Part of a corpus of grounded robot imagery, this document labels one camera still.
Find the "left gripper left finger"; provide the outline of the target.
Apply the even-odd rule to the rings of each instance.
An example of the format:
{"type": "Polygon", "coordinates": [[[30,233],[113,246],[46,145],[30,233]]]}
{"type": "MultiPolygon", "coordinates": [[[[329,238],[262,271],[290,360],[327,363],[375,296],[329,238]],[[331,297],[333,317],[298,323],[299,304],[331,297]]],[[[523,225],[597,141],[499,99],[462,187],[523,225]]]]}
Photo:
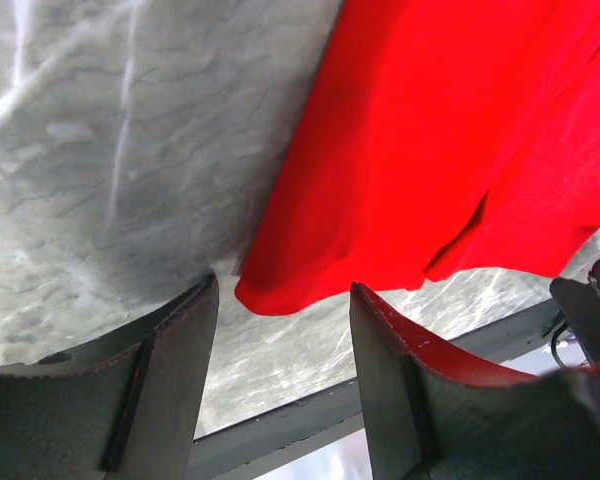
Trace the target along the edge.
{"type": "Polygon", "coordinates": [[[157,310],[0,367],[0,479],[182,479],[216,331],[206,272],[157,310]]]}

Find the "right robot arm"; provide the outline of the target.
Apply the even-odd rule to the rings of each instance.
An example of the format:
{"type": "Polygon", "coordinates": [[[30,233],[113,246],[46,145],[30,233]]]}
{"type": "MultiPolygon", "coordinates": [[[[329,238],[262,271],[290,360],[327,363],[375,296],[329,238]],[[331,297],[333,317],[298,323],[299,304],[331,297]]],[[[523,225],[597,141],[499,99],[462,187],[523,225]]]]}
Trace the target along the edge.
{"type": "Polygon", "coordinates": [[[589,364],[600,363],[600,260],[592,266],[586,284],[557,278],[550,293],[589,364]]]}

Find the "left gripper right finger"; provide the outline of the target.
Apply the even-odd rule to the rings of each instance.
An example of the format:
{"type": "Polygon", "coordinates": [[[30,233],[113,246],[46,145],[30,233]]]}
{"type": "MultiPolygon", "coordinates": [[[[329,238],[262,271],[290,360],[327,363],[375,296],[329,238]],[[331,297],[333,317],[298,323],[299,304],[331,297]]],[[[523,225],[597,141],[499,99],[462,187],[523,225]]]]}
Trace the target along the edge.
{"type": "Polygon", "coordinates": [[[501,366],[361,283],[350,324],[375,478],[600,479],[600,366],[501,366]]]}

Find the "red t shirt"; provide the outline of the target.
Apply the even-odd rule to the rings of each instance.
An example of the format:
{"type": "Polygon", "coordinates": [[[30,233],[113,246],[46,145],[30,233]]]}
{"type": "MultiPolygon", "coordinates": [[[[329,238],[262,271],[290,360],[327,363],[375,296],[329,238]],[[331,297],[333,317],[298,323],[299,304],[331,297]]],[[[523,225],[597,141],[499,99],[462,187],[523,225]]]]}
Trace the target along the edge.
{"type": "Polygon", "coordinates": [[[600,228],[600,1],[347,1],[236,286],[558,275],[600,228]]]}

